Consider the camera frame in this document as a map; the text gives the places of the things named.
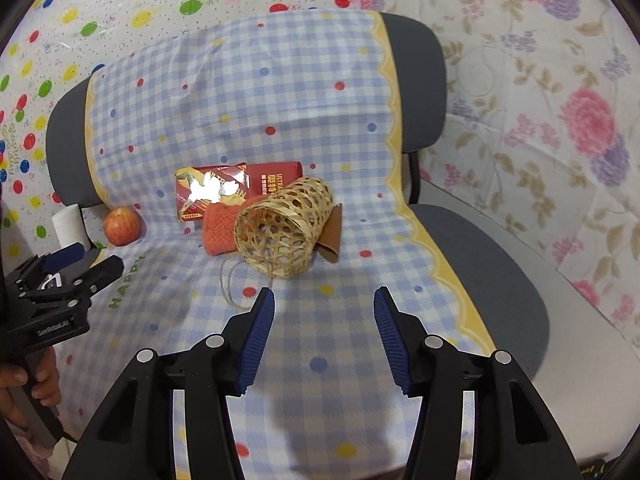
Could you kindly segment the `orange knitted glove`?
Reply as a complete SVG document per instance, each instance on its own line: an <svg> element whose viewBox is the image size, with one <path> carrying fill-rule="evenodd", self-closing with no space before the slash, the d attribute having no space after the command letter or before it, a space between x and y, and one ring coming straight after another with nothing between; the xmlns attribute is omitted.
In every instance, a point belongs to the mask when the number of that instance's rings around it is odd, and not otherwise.
<svg viewBox="0 0 640 480"><path fill-rule="evenodd" d="M234 225L236 219L243 210L261 202L263 199L264 196L255 196L244 200L239 205L209 204L204 214L202 226L204 250L211 256L235 252Z"/></svg>

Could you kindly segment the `red snack bag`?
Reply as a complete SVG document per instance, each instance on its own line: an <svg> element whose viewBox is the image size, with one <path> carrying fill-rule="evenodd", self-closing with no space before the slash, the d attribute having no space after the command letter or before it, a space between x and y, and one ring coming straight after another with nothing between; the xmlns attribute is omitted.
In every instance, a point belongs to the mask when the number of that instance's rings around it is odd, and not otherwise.
<svg viewBox="0 0 640 480"><path fill-rule="evenodd" d="M242 205L247 199L247 164L183 167L175 171L180 222L202 220L210 204Z"/></svg>

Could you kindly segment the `woven bamboo basket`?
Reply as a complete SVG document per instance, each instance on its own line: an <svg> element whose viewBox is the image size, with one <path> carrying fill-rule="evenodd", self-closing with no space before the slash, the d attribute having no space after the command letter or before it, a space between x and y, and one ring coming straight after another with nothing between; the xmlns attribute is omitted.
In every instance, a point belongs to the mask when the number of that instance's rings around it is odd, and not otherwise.
<svg viewBox="0 0 640 480"><path fill-rule="evenodd" d="M310 265L333 207L325 180L301 177L240 213L234 225L236 248L255 270L270 278L292 278Z"/></svg>

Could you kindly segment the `red book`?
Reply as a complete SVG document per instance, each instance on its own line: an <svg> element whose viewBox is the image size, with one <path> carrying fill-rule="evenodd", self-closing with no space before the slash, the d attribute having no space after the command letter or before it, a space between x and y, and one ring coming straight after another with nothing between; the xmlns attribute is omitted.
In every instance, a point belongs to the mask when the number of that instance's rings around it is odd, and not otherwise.
<svg viewBox="0 0 640 480"><path fill-rule="evenodd" d="M277 193L301 177L303 177L303 167L300 162L247 164L246 197L254 198Z"/></svg>

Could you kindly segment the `brown leather pouch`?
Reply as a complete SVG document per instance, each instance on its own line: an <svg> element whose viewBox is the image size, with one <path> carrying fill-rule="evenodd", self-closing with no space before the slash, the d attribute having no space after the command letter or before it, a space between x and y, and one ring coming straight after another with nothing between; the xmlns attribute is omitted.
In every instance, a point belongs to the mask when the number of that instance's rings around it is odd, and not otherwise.
<svg viewBox="0 0 640 480"><path fill-rule="evenodd" d="M343 205L333 207L318 238L316 251L328 263L338 263L342 239Z"/></svg>

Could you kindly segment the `pink trash bag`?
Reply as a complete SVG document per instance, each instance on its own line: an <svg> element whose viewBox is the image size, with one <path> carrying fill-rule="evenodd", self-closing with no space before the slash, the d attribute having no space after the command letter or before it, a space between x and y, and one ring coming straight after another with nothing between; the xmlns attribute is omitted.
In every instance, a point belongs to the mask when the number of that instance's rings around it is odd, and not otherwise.
<svg viewBox="0 0 640 480"><path fill-rule="evenodd" d="M53 448L43 445L30 429L15 426L12 422L9 423L9 428L32 464L44 478L49 479L51 472L50 458L53 455Z"/></svg>

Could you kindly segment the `red apple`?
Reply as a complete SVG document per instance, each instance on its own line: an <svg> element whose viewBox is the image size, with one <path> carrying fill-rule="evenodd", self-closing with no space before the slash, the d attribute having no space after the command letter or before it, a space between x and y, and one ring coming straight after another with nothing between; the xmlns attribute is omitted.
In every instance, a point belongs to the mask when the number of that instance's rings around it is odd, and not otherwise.
<svg viewBox="0 0 640 480"><path fill-rule="evenodd" d="M140 237L142 221L137 211L129 207L118 207L104 218L103 232L112 245L126 246Z"/></svg>

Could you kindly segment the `blue checkered dotted blanket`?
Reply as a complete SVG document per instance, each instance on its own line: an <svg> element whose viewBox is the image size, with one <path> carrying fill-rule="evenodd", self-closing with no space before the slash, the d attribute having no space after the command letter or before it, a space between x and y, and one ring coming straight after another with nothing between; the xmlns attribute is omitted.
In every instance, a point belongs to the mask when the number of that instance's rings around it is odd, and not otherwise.
<svg viewBox="0 0 640 480"><path fill-rule="evenodd" d="M88 334L61 344L61 413L81 434L134 352L218 332L270 288L276 314L229 403L250 479L360 479L401 467L419 404L394 385L373 318L387 287L466 350L462 291L401 192L402 144L432 142L444 55L374 11L266 14L160 40L95 72L47 128L66 204L128 206L145 231Z"/></svg>

